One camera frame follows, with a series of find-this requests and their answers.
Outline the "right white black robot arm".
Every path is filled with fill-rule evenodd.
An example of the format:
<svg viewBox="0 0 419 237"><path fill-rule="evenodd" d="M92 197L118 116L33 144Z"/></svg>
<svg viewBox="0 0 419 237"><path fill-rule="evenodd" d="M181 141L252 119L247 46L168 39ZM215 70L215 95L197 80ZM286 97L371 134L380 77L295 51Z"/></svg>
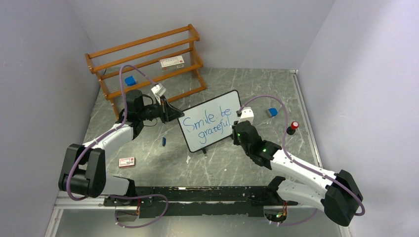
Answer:
<svg viewBox="0 0 419 237"><path fill-rule="evenodd" d="M319 209L334 223L347 227L361 208L362 194L353 176L341 170L336 173L307 163L284 151L278 144L263 140L249 122L233 126L234 144L256 164L295 178L292 182L281 178L267 190L271 204L295 201Z"/></svg>

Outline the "white whiteboard black frame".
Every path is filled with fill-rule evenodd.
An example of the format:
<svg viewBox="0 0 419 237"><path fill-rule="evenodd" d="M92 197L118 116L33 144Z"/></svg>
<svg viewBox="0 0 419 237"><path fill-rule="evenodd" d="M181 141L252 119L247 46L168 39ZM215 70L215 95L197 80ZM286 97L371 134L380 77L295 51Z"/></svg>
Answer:
<svg viewBox="0 0 419 237"><path fill-rule="evenodd" d="M184 110L178 123L188 150L194 153L229 137L240 107L239 92L231 90Z"/></svg>

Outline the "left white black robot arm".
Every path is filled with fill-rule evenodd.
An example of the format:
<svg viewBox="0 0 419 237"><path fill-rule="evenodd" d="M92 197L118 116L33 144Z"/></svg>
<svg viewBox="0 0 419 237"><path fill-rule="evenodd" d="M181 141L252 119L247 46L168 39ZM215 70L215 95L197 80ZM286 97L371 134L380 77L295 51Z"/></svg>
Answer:
<svg viewBox="0 0 419 237"><path fill-rule="evenodd" d="M59 190L73 200L107 195L117 197L124 205L136 201L135 182L128 178L107 175L106 159L124 144L134 140L144 127L144 121L160 119L170 122L184 116L164 96L145 105L140 90L125 94L126 108L117 122L104 134L84 144L71 144L65 153L58 181Z"/></svg>

